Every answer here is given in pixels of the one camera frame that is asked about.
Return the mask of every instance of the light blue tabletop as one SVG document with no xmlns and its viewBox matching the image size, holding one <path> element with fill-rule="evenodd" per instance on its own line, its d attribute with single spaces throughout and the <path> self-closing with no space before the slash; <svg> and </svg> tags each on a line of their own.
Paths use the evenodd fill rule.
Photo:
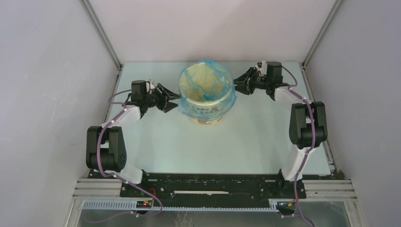
<svg viewBox="0 0 401 227">
<path fill-rule="evenodd" d="M 178 94 L 180 72 L 191 62 L 125 63 L 117 92 L 131 88 L 133 80 L 153 79 Z M 222 62 L 234 78 L 255 62 Z M 298 80 L 294 88 L 308 96 L 298 62 L 283 62 Z M 283 70 L 284 82 L 293 84 Z M 290 111 L 274 102 L 264 91 L 238 98 L 225 118 L 215 126 L 191 122 L 178 108 L 163 113 L 151 108 L 132 128 L 123 128 L 127 158 L 150 173 L 277 174 L 291 148 L 288 137 Z M 114 101 L 124 102 L 127 94 Z M 110 116 L 121 106 L 115 105 Z M 329 175 L 329 165 L 321 145 L 311 155 L 304 174 Z"/>
</svg>

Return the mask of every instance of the blue plastic bag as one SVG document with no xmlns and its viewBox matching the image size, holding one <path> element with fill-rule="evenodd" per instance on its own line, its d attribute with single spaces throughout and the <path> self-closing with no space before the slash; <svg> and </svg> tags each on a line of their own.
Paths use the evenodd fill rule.
<svg viewBox="0 0 401 227">
<path fill-rule="evenodd" d="M 180 110 L 198 120 L 213 121 L 225 115 L 236 100 L 233 76 L 214 61 L 199 61 L 179 78 Z"/>
</svg>

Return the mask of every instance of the glass panel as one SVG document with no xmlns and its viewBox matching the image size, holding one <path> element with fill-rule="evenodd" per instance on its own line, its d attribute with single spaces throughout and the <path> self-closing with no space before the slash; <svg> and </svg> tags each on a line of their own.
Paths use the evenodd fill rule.
<svg viewBox="0 0 401 227">
<path fill-rule="evenodd" d="M 343 202 L 302 202 L 302 211 L 317 227 L 349 227 Z M 90 224 L 119 214 L 120 210 L 83 210 L 80 227 L 305 227 L 300 217 L 281 218 L 273 212 L 164 211 L 154 217 L 126 214 L 108 221 Z"/>
</svg>

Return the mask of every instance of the white wall panel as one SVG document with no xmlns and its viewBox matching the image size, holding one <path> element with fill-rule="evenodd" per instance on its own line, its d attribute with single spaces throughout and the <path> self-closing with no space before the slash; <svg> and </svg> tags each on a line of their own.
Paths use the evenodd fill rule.
<svg viewBox="0 0 401 227">
<path fill-rule="evenodd" d="M 335 0 L 91 0 L 121 61 L 303 61 Z"/>
<path fill-rule="evenodd" d="M 0 1 L 0 226 L 61 226 L 116 67 L 78 0 Z"/>
<path fill-rule="evenodd" d="M 345 1 L 307 71 L 370 227 L 400 226 L 401 1 Z"/>
</svg>

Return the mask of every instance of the aluminum frame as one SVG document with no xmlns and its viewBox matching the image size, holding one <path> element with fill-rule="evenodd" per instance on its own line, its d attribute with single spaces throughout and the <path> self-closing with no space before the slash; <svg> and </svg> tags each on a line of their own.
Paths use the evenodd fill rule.
<svg viewBox="0 0 401 227">
<path fill-rule="evenodd" d="M 306 199 L 300 201 L 342 201 L 347 211 L 351 227 L 365 227 L 357 197 L 350 180 L 303 180 Z M 135 202 L 151 200 L 151 198 L 121 198 L 122 182 L 117 179 L 79 179 L 73 193 L 69 212 L 64 227 L 77 227 L 82 210 L 132 210 Z M 269 199 L 270 208 L 264 209 L 215 209 L 164 207 L 165 211 L 242 211 L 242 212 L 277 212 L 278 202 L 286 199 Z"/>
<path fill-rule="evenodd" d="M 118 87 L 118 83 L 120 80 L 120 75 L 122 72 L 122 63 L 118 59 L 117 54 L 115 53 L 110 40 L 108 39 L 92 5 L 90 4 L 90 0 L 80 0 L 83 8 L 88 14 L 92 24 L 96 32 L 99 34 L 100 39 L 104 43 L 107 48 L 111 58 L 113 59 L 119 73 L 117 75 L 115 85 L 113 91 Z M 309 50 L 304 62 L 300 63 L 300 68 L 302 71 L 302 75 L 304 78 L 304 82 L 306 84 L 307 92 L 312 100 L 315 99 L 313 94 L 310 81 L 308 79 L 307 72 L 305 70 L 305 66 L 308 65 L 310 59 L 312 58 L 316 48 L 318 47 L 321 39 L 324 37 L 328 27 L 331 24 L 334 16 L 338 12 L 343 0 L 336 0 L 334 3 L 328 17 L 326 18 L 318 36 L 316 37 L 311 49 Z M 109 106 L 105 112 L 105 119 L 110 114 Z M 338 159 L 336 158 L 335 153 L 330 148 L 330 143 L 327 140 L 323 143 L 324 150 L 326 153 L 327 161 L 329 163 L 329 168 L 331 172 L 334 171 L 339 172 L 340 168 L 338 166 Z M 352 186 L 352 182 L 350 180 L 303 180 L 306 190 L 306 199 L 302 199 L 301 201 L 342 201 L 344 202 L 344 206 L 347 211 L 347 215 L 349 218 L 349 222 L 351 227 L 365 227 L 366 224 L 364 222 L 364 218 L 357 201 L 357 197 Z M 71 202 L 69 205 L 69 209 L 64 221 L 64 227 L 77 227 L 79 223 L 79 218 L 83 208 L 88 208 L 88 206 L 84 207 L 85 203 L 91 201 L 109 201 L 110 204 L 112 202 L 125 202 L 128 203 L 135 200 L 150 200 L 151 198 L 121 198 L 120 195 L 121 182 L 116 179 L 78 179 L 77 185 L 74 191 L 74 194 L 71 198 Z M 285 199 L 269 199 L 270 203 L 276 204 L 276 202 L 286 201 Z M 106 204 L 101 207 L 101 209 L 111 209 L 110 205 Z M 170 210 L 188 210 L 187 208 L 170 208 Z M 244 209 L 244 210 L 236 210 L 230 209 L 229 211 L 257 211 L 253 209 Z"/>
<path fill-rule="evenodd" d="M 122 66 L 120 67 L 120 69 L 118 70 L 118 72 L 117 72 L 117 77 L 116 77 L 116 79 L 115 79 L 115 82 L 114 82 L 114 85 L 113 85 L 113 89 L 112 89 L 112 91 L 111 91 L 109 97 L 111 97 L 112 95 L 114 95 L 115 93 L 117 93 L 117 88 L 118 88 L 118 85 L 119 85 L 119 83 L 120 83 L 120 79 L 121 79 L 121 74 L 122 74 L 123 68 L 124 68 L 124 65 L 122 65 Z M 112 108 L 112 106 L 109 105 L 109 103 L 107 103 L 107 108 L 106 108 L 105 113 L 104 113 L 104 115 L 103 115 L 103 122 L 106 122 L 107 119 L 109 119 L 111 108 Z"/>
</svg>

